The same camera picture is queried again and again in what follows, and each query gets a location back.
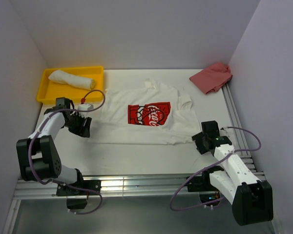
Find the white printed t-shirt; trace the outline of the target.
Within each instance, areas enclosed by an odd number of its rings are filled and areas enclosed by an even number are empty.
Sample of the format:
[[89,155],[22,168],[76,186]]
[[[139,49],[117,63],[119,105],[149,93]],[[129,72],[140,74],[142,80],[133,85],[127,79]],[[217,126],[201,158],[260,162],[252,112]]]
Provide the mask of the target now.
[[90,143],[174,145],[201,131],[189,95],[155,79],[140,89],[108,89]]

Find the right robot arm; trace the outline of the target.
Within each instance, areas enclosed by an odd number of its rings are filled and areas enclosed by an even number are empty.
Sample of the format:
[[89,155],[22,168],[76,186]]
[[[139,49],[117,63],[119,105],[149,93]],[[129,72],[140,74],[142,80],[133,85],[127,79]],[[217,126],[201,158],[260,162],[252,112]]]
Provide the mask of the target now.
[[192,137],[200,154],[210,152],[220,163],[202,172],[202,186],[216,188],[231,204],[240,226],[273,220],[272,187],[245,165],[227,136],[220,135],[215,120],[201,123],[202,131]]

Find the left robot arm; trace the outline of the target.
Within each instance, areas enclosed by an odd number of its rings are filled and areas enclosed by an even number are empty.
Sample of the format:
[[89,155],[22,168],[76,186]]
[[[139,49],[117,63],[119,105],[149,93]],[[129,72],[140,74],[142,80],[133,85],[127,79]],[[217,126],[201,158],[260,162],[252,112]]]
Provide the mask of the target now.
[[60,129],[84,138],[90,137],[92,118],[83,111],[91,110],[93,105],[81,104],[74,111],[73,101],[60,97],[56,105],[44,112],[43,121],[28,138],[16,144],[21,177],[25,181],[39,181],[43,184],[55,181],[68,184],[68,190],[79,195],[85,190],[82,173],[78,169],[62,165],[54,139]]

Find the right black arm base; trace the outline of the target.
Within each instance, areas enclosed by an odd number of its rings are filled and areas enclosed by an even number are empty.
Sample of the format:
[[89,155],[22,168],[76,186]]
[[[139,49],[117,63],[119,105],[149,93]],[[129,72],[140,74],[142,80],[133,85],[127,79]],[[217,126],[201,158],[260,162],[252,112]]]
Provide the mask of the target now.
[[185,184],[189,193],[198,193],[201,203],[214,201],[221,198],[220,191],[213,187],[206,176],[200,175],[192,178]]

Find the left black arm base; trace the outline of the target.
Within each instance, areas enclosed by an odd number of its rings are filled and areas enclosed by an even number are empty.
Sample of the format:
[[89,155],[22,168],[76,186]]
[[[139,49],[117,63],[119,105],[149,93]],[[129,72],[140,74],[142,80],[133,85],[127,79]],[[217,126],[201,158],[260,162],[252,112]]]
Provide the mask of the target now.
[[82,185],[83,190],[73,189],[64,185],[58,185],[56,196],[66,197],[67,209],[82,211],[88,204],[90,195],[97,195],[101,190],[100,180],[85,180]]

